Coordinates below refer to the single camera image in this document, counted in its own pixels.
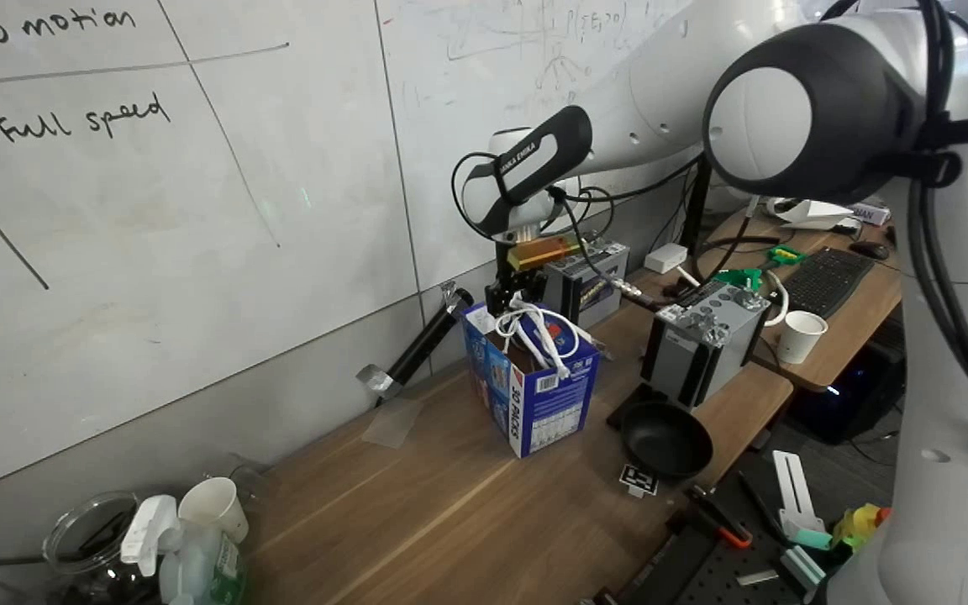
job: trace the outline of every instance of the blue cardboard box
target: blue cardboard box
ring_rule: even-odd
[[[555,335],[558,350],[568,351],[569,330],[550,317],[545,324]],[[600,365],[600,353],[592,344],[581,339],[577,352],[564,360],[570,375],[560,379],[555,368],[526,372],[531,368],[518,367],[495,345],[502,339],[494,334],[495,318],[484,302],[466,310],[461,325],[474,391],[491,410],[492,420],[510,440],[515,455],[525,457],[585,428]],[[531,324],[526,323],[526,330],[531,333]]]

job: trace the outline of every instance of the computer mouse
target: computer mouse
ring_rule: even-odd
[[[891,251],[888,251],[886,245],[877,244],[875,241],[855,241],[850,245],[850,250],[861,256],[876,258],[876,260],[887,260],[887,257],[891,255]]]

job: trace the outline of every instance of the wooden desk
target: wooden desk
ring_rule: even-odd
[[[666,535],[673,494],[631,497],[604,419],[637,386],[650,315],[622,309],[592,330],[615,361],[600,367],[587,426],[516,460],[464,368],[407,396],[423,402],[406,444],[365,443],[374,413],[289,457],[246,543],[250,600],[500,602],[570,605],[618,589]],[[714,485],[790,396],[748,364],[697,410],[715,443],[698,480]]]
[[[734,237],[738,233],[741,224],[742,214],[739,212],[727,219],[723,225],[714,231],[709,240]],[[779,219],[758,214],[750,221],[750,226],[745,234],[748,236],[772,236],[782,237],[787,240],[790,237],[790,230],[779,229]],[[839,378],[839,374],[844,370],[850,360],[865,342],[876,332],[876,327],[891,314],[892,310],[902,300],[902,277],[899,275],[898,255],[894,248],[887,243],[884,229],[865,225],[861,239],[880,242],[891,249],[891,256],[883,261],[883,264],[876,264],[871,271],[861,279],[861,284],[857,290],[850,295],[844,305],[836,311],[827,323],[829,330],[824,334],[817,347],[813,348],[809,356],[800,365],[782,364],[779,372],[786,378],[794,381],[796,386],[807,388],[810,391],[825,390],[829,384]],[[825,246],[846,250],[853,239],[843,234],[833,234],[830,231],[794,231],[794,239],[787,242],[794,250],[804,253],[812,253]],[[727,268],[744,269],[756,267],[764,263],[764,248],[766,245],[744,244],[738,246],[738,251],[730,257]],[[707,275],[715,265],[723,258],[726,248],[712,250],[699,261],[698,267],[703,275]],[[788,275],[794,272],[796,267],[780,267],[775,270],[779,279],[785,280]],[[782,332],[782,324],[769,327],[764,330],[765,339],[771,342],[772,347],[779,347],[779,336]],[[754,359],[757,363],[776,369],[775,356],[765,347],[764,341],[758,342]]]

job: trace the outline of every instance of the white spray bottle trigger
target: white spray bottle trigger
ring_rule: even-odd
[[[141,575],[155,574],[156,555],[182,547],[182,522],[177,501],[169,495],[150,497],[141,503],[122,540],[122,562],[135,564]]]

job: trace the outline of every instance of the white power adapter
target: white power adapter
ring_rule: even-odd
[[[657,248],[644,258],[644,268],[664,275],[671,269],[684,263],[688,252],[684,245],[667,244]]]

